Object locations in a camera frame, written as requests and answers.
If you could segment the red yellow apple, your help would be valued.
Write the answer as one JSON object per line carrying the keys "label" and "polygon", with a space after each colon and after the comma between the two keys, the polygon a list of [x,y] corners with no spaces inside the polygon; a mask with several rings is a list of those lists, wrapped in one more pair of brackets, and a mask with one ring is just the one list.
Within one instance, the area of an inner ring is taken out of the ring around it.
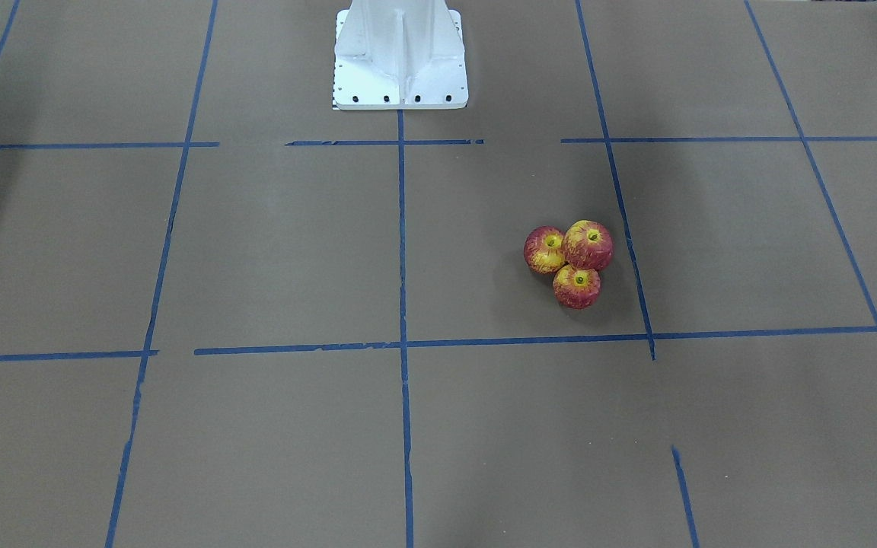
{"label": "red yellow apple", "polygon": [[564,233],[553,226],[535,228],[526,237],[523,256],[527,267],[541,275],[553,274],[567,264],[563,252]]}
{"label": "red yellow apple", "polygon": [[598,301],[602,278],[598,270],[566,264],[554,274],[551,287],[554,297],[562,306],[582,310]]}
{"label": "red yellow apple", "polygon": [[606,270],[614,257],[611,232],[597,221],[576,221],[563,236],[563,254],[575,268]]}

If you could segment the red yellow apple front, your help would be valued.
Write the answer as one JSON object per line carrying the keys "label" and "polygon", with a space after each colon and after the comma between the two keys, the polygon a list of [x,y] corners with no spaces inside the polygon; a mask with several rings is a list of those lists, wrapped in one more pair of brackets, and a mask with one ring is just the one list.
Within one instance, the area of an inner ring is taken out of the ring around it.
{"label": "red yellow apple front", "polygon": [[554,274],[551,287],[554,297],[562,306],[582,310],[598,301],[602,278],[598,270],[566,264]]}

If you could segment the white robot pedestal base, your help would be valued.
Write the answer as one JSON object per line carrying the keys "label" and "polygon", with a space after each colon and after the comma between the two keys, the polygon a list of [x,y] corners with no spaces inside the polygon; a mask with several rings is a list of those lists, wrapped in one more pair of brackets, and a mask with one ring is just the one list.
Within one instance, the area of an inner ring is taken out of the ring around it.
{"label": "white robot pedestal base", "polygon": [[445,1],[352,1],[338,11],[332,107],[463,109],[463,21]]}

